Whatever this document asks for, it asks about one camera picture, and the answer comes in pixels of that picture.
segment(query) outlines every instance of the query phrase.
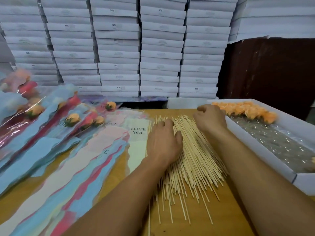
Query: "forearm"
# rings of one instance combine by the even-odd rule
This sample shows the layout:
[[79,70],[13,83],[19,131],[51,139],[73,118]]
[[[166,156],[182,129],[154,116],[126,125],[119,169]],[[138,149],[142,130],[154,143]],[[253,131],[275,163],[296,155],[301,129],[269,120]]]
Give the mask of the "forearm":
[[239,195],[261,236],[313,235],[315,204],[230,131],[216,139]]
[[136,235],[165,167],[147,157],[63,236]]

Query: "wooden table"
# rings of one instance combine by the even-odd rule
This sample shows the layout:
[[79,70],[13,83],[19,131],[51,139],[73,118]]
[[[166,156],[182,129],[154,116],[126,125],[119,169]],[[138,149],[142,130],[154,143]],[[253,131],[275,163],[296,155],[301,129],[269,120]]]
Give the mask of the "wooden table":
[[[193,109],[159,109],[159,110],[145,110],[150,117],[155,115],[162,115],[168,117],[176,117],[178,115],[188,115],[189,117],[195,112]],[[34,193],[34,191],[41,185],[41,183],[53,173],[59,163],[65,159],[69,154],[69,151],[58,156],[56,160],[51,163],[45,171],[45,174],[41,177],[26,178],[18,185],[13,187],[4,196],[0,198],[0,224],[8,220],[18,207]],[[102,190],[99,193],[98,200],[104,197],[109,191],[111,191],[126,175],[128,155],[126,151],[118,158],[115,166],[110,172],[109,176],[105,180]],[[207,196],[210,203],[207,203],[209,212],[211,214],[213,225],[211,224],[206,208],[201,201],[197,203],[195,198],[192,198],[190,192],[187,191],[188,197],[186,203],[188,207],[189,216],[191,219],[191,225],[188,221],[185,221],[183,211],[181,208],[178,195],[175,196],[175,205],[172,206],[173,221],[171,223],[170,211],[168,201],[164,202],[164,211],[162,209],[162,198],[159,195],[159,206],[161,222],[159,224],[157,204],[155,206],[151,203],[151,236],[197,236],[197,235],[233,235],[233,236],[247,236],[257,235],[254,232],[254,228],[251,226],[251,222],[244,210],[244,206],[240,201],[238,194],[230,179],[224,186],[220,186],[217,189],[217,193],[220,197],[220,202],[216,198],[215,194],[207,190]],[[148,235],[148,220],[145,217],[143,229],[141,235]]]

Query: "hand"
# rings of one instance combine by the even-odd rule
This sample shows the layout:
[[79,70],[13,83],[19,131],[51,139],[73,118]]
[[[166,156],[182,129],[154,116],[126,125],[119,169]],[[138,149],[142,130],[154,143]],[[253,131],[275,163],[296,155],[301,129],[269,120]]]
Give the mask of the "hand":
[[197,108],[194,119],[198,129],[204,134],[217,138],[228,131],[225,121],[225,111],[218,106],[205,104]]
[[174,123],[171,119],[159,122],[152,127],[152,132],[148,135],[147,153],[154,164],[167,169],[176,161],[183,148],[183,137],[181,131],[174,135]]

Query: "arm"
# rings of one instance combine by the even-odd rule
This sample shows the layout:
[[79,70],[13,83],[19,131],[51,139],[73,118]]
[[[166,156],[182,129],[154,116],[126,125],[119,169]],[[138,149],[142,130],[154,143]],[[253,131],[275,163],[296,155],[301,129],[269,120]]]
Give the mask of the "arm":
[[63,236],[136,235],[159,179],[181,152],[181,132],[174,135],[173,125],[168,119],[153,126],[148,157]]
[[198,110],[196,124],[223,159],[259,235],[314,235],[315,202],[231,133],[219,107]]

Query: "stack of white boxes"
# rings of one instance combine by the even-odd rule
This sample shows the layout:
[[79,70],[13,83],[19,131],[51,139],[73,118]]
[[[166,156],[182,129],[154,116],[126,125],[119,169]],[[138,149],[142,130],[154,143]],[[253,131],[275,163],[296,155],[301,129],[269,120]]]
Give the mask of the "stack of white boxes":
[[179,97],[216,97],[218,76],[237,0],[190,0]]
[[140,0],[142,97],[176,97],[187,0]]
[[315,38],[315,0],[238,0],[229,41]]
[[101,96],[87,0],[41,0],[41,4],[63,81],[78,85],[79,95]]
[[37,0],[0,0],[0,25],[18,68],[40,85],[58,85],[45,16]]
[[139,96],[141,29],[137,0],[90,0],[102,95]]

